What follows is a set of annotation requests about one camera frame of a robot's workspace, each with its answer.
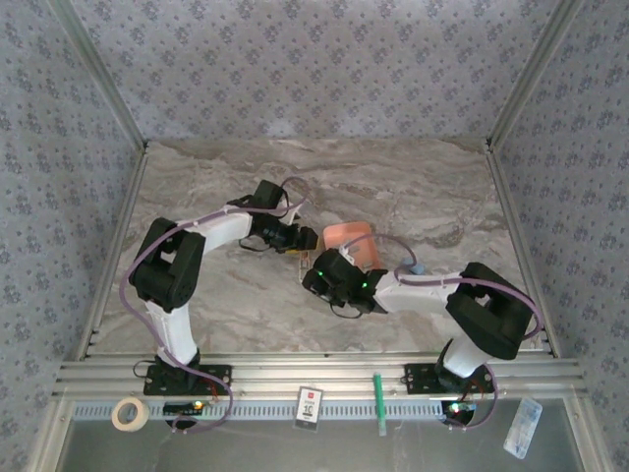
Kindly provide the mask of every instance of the cable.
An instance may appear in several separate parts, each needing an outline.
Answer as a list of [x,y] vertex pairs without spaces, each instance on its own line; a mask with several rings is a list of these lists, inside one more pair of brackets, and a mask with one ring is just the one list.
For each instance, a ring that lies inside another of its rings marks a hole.
[[440,287],[441,285],[454,285],[454,284],[466,283],[469,285],[480,285],[483,287],[492,288],[494,290],[498,290],[500,292],[511,295],[512,297],[520,300],[522,303],[524,303],[527,307],[531,309],[531,312],[533,313],[533,316],[535,317],[535,320],[536,320],[536,326],[535,328],[533,328],[533,330],[531,330],[531,332],[525,334],[523,339],[531,339],[533,336],[535,336],[542,330],[543,316],[542,316],[542,312],[536,306],[536,304],[533,303],[533,301],[529,297],[524,295],[522,292],[518,290],[514,290],[511,287],[507,287],[506,285],[502,285],[501,283],[496,283],[496,282],[491,282],[489,280],[481,280],[481,279],[476,279],[476,278],[466,278],[466,277],[443,278],[439,280],[424,280],[424,281],[414,281],[414,280],[400,278],[399,271],[402,268],[416,266],[417,257],[415,256],[415,252],[411,249],[411,247],[408,244],[406,244],[404,241],[402,241],[402,239],[397,238],[396,236],[390,236],[388,234],[382,234],[382,233],[364,234],[354,239],[353,241],[350,241],[349,243],[344,244],[343,248],[347,250],[350,246],[353,246],[359,241],[363,241],[364,239],[368,239],[368,238],[383,238],[383,239],[388,239],[390,241],[394,241],[400,246],[402,246],[409,253],[413,261],[410,264],[402,264],[399,267],[395,268],[395,270],[393,270],[393,275],[395,276],[395,279],[398,282],[404,285],[411,285],[415,287]]
[[345,320],[357,320],[358,318],[360,318],[363,315],[363,312],[359,311],[358,314],[355,317],[346,317],[345,315],[341,315],[340,313],[336,312],[334,310],[334,305],[332,305],[332,302],[330,302],[330,310],[332,311],[332,313],[334,315],[336,315],[338,318],[343,318]]
[[[304,179],[302,179],[301,177],[296,177],[296,176],[288,177],[286,180],[284,180],[284,182],[282,182],[282,187],[286,183],[288,183],[290,181],[293,181],[293,180],[302,182],[304,185],[306,185],[306,188],[307,188],[307,191],[304,194],[304,196],[296,204],[291,205],[291,206],[286,206],[286,208],[282,208],[281,210],[278,210],[278,209],[262,209],[262,208],[246,208],[246,207],[230,207],[230,208],[224,208],[224,209],[221,209],[219,211],[215,211],[213,213],[207,214],[207,215],[202,216],[201,218],[199,218],[197,220],[193,220],[193,221],[188,221],[186,223],[182,223],[182,224],[180,224],[178,226],[175,226],[172,229],[169,229],[164,234],[162,234],[160,237],[158,237],[153,243],[151,243],[133,261],[133,263],[129,266],[127,271],[122,276],[122,280],[120,281],[120,286],[118,287],[118,296],[120,297],[121,303],[123,304],[123,306],[125,307],[125,309],[129,313],[131,313],[144,326],[146,326],[148,331],[151,333],[151,335],[155,339],[155,342],[157,343],[159,348],[161,348],[163,350],[164,355],[166,357],[168,357],[168,359],[170,359],[174,365],[176,365],[180,369],[188,372],[189,374],[193,374],[193,375],[195,375],[197,377],[201,377],[202,379],[208,379],[209,381],[212,381],[212,382],[214,382],[216,384],[219,384],[220,386],[222,386],[225,389],[225,391],[229,395],[229,405],[228,405],[227,409],[225,410],[225,413],[223,414],[223,416],[221,418],[219,418],[218,420],[216,420],[216,421],[214,421],[214,422],[212,422],[212,423],[210,423],[209,425],[206,425],[206,426],[196,426],[194,428],[190,428],[188,430],[184,430],[182,432],[183,434],[203,433],[203,432],[206,432],[206,431],[213,430],[214,428],[216,428],[216,427],[222,425],[223,423],[225,423],[227,421],[227,418],[229,417],[229,415],[232,412],[232,407],[234,406],[234,393],[232,392],[232,389],[229,387],[229,385],[226,382],[224,382],[222,379],[220,379],[218,377],[215,377],[212,374],[207,374],[205,372],[198,371],[197,369],[191,369],[190,367],[186,366],[185,364],[179,362],[175,358],[175,356],[172,355],[172,353],[166,348],[166,346],[164,344],[164,341],[159,336],[159,333],[157,332],[157,330],[153,326],[152,322],[145,315],[141,314],[138,310],[136,310],[131,305],[131,303],[129,303],[129,300],[127,299],[127,295],[125,294],[125,289],[127,288],[127,285],[129,284],[129,278],[131,277],[132,273],[138,268],[138,266],[144,261],[144,259],[146,259],[146,257],[150,253],[152,253],[155,249],[157,249],[161,243],[166,241],[168,238],[171,238],[174,234],[178,233],[179,231],[183,231],[184,229],[192,228],[193,226],[199,226],[201,224],[207,223],[208,221],[211,221],[212,219],[218,218],[218,217],[226,215],[226,214],[245,213],[245,212],[246,213],[254,212],[254,213],[275,214],[278,211],[284,211],[284,210],[288,211],[288,210],[291,210],[293,208],[300,207],[306,201],[306,198],[308,197],[308,193],[309,193],[310,188],[308,186],[308,183]],[[177,425],[177,421],[179,421],[181,419],[183,419],[183,418],[179,417],[178,419],[173,421],[173,433],[176,433],[178,431],[176,429],[176,425]]]
[[489,366],[489,364],[484,364],[484,366],[486,367],[487,371],[489,372],[489,375],[491,376],[491,386],[493,387],[493,400],[491,401],[491,405],[489,406],[489,411],[487,411],[487,414],[483,417],[481,421],[479,421],[478,423],[475,423],[474,425],[466,426],[463,423],[460,423],[453,419],[447,419],[445,420],[444,423],[452,425],[452,426],[457,426],[458,428],[462,428],[464,430],[474,430],[475,428],[479,428],[480,426],[484,425],[487,421],[489,421],[491,416],[493,416],[493,412],[495,411],[495,405],[498,402],[498,383],[496,382],[496,379],[495,379],[495,373],[493,369]]

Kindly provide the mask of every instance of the metal frame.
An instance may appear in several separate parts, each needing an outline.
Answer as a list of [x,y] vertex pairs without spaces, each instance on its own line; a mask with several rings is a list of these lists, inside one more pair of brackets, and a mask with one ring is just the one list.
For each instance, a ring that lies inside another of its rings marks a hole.
[[[119,400],[130,395],[151,402],[163,401],[164,397],[145,397],[143,380],[132,373],[132,367],[143,359],[151,359],[151,355],[111,354],[65,363],[54,386],[28,470],[55,470],[64,450],[75,402]],[[411,362],[433,363],[436,356],[430,353],[206,354],[203,359],[232,365],[235,398],[248,402],[294,401],[300,386],[304,385],[324,389],[327,400],[372,400],[375,372],[382,375],[387,402],[401,404],[409,400],[443,400],[457,396],[407,395],[406,387],[400,382],[403,366]],[[492,366],[499,385],[499,398],[559,398],[566,408],[578,408],[578,414],[570,414],[571,426],[586,470],[610,470],[608,458],[605,461],[601,453],[600,436],[591,427],[592,409],[588,409],[588,400],[584,398],[587,392],[578,361],[556,359],[542,352],[523,352],[514,361],[493,362]],[[140,375],[145,369],[142,365],[137,368]]]
[[509,190],[504,170],[500,160],[496,158],[494,152],[487,147],[486,159],[489,164],[489,170],[491,177],[495,184],[496,192],[498,193],[498,200],[502,206],[502,211],[507,220],[507,227],[509,228],[509,235],[511,236],[511,243],[515,250],[515,255],[520,266],[520,272],[522,272],[522,278],[527,287],[529,296],[533,299],[536,305],[540,308],[543,315],[543,332],[547,336],[546,341],[549,344],[550,351],[556,356],[561,357],[559,342],[554,332],[554,327],[548,317],[548,307],[546,305],[544,296],[542,294],[542,285],[538,279],[537,272],[533,263],[533,257],[531,256],[531,250],[527,243],[526,236],[524,234],[524,228],[520,222],[518,211],[513,201],[513,196]]
[[142,133],[125,100],[116,88],[107,66],[105,66],[98,54],[96,46],[91,41],[83,23],[81,23],[81,19],[77,15],[72,2],[70,0],[48,0],[48,3],[55,15],[57,15],[59,23],[61,23],[61,26],[68,34],[68,38],[77,49],[91,78],[100,89],[103,98],[111,107],[111,111],[118,120],[123,132],[138,150],[142,149],[144,145]]
[[489,134],[491,150],[498,150],[513,128],[524,105],[535,90],[546,66],[554,56],[572,20],[581,9],[584,0],[561,0],[553,10],[542,35],[529,56],[514,88],[507,96],[504,106]]
[[97,333],[98,327],[100,326],[102,315],[105,312],[107,298],[109,297],[109,292],[111,290],[111,285],[113,284],[114,276],[116,275],[116,268],[118,266],[118,261],[120,260],[120,254],[122,253],[122,243],[125,239],[125,235],[127,234],[129,222],[131,221],[131,216],[134,212],[136,198],[138,197],[138,192],[140,191],[140,185],[142,183],[145,169],[146,150],[143,150],[142,155],[136,164],[136,168],[134,169],[131,184],[127,189],[127,195],[125,195],[125,200],[122,203],[120,216],[118,218],[118,223],[116,224],[116,229],[114,230],[111,245],[107,251],[107,257],[105,259],[102,274],[100,275],[100,279],[96,285],[96,293],[94,294],[94,299],[89,307],[86,328],[81,336],[81,341],[79,342],[77,351],[73,356],[76,360],[82,360],[85,358],[87,349],[89,348],[90,339],[95,333]]
[[[232,390],[236,398],[248,400],[295,399],[300,386],[320,388],[326,399],[373,399],[372,377],[382,375],[385,399],[419,398],[426,400],[456,399],[459,395],[406,393],[400,378],[405,364],[436,363],[433,353],[251,353],[203,354],[209,364],[233,367]],[[126,396],[164,399],[143,395],[143,379],[136,378],[132,368],[152,355],[103,355],[82,362],[63,364],[53,398],[72,400],[111,400]],[[533,394],[538,398],[567,398],[586,393],[581,369],[573,359],[553,359],[540,352],[521,353],[514,361],[496,361],[491,365],[500,386],[499,397],[521,398]],[[146,365],[138,365],[139,375]],[[172,400],[189,396],[168,397]]]

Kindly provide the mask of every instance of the metal plate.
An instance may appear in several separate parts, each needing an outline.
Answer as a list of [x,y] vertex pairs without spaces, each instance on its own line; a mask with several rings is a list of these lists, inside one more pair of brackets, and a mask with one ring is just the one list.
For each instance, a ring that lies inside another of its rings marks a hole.
[[[228,365],[201,365],[198,370],[205,374],[222,379],[226,384],[232,382],[232,366]],[[188,390],[185,383],[174,379],[167,371],[159,366],[150,366],[144,379],[144,395],[147,396],[173,396],[173,395],[226,395],[227,391],[218,383],[210,384],[206,379],[200,379],[197,384]]]
[[[464,393],[466,387],[459,391],[447,390],[439,383],[439,379],[434,372],[434,364],[406,364],[404,366],[404,376],[400,379],[406,385],[406,392],[409,395],[420,395],[423,393]],[[493,393],[491,376],[485,366],[478,367],[470,376],[468,393]]]

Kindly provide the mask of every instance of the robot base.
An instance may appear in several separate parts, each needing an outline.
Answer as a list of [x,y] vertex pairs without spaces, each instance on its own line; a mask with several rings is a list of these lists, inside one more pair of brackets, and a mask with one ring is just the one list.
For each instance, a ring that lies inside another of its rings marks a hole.
[[[222,379],[226,384],[232,382],[232,366],[200,364],[199,353],[189,364],[189,367],[211,374]],[[146,371],[144,379],[144,395],[146,396],[220,396],[227,395],[227,391],[218,383],[211,383],[206,379],[189,374],[183,369],[173,367],[155,357],[155,365]]]
[[469,394],[493,393],[491,376],[485,366],[478,367],[467,379],[459,382],[445,382],[443,375],[437,374],[435,364],[406,364],[404,376],[400,379],[406,385],[409,395],[432,393]]

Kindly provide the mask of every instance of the floor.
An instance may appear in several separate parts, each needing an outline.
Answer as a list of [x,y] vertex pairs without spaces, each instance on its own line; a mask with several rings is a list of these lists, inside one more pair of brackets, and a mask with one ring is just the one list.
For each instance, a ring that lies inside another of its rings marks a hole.
[[[145,328],[122,307],[118,281],[158,216],[181,220],[255,190],[259,179],[299,175],[311,186],[301,224],[365,220],[411,244],[429,273],[480,261],[522,287],[522,278],[485,156],[476,143],[437,140],[306,140],[150,143],[112,293],[91,353],[152,352]],[[289,187],[291,200],[305,192]],[[378,242],[384,266],[404,251]],[[430,313],[336,318],[302,288],[298,259],[226,245],[204,258],[191,301],[201,350],[438,351],[457,334]],[[143,304],[130,290],[138,308]]]

